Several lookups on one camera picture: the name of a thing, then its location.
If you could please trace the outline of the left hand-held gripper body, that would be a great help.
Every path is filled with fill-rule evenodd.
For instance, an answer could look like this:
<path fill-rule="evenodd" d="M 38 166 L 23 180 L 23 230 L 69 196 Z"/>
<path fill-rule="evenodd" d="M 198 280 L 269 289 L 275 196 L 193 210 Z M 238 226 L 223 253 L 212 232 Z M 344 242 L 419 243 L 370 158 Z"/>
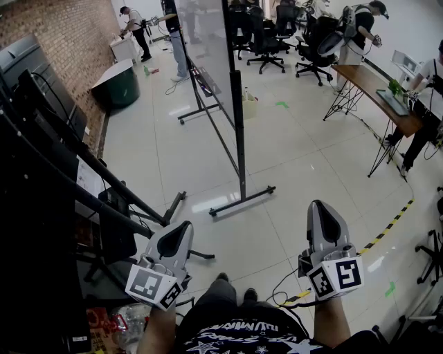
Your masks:
<path fill-rule="evenodd" d="M 125 292 L 148 306 L 169 310 L 192 278 L 186 270 L 187 255 L 188 247 L 183 245 L 168 256 L 148 243 L 140 261 L 131 267 Z"/>

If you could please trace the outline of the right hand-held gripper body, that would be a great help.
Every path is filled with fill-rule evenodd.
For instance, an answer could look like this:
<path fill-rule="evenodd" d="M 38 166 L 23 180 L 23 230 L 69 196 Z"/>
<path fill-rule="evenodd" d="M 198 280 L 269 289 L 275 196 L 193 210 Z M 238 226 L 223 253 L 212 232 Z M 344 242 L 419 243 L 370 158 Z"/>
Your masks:
<path fill-rule="evenodd" d="M 351 243 L 303 251 L 298 257 L 298 276 L 308 278 L 317 300 L 341 297 L 364 285 L 362 259 Z"/>

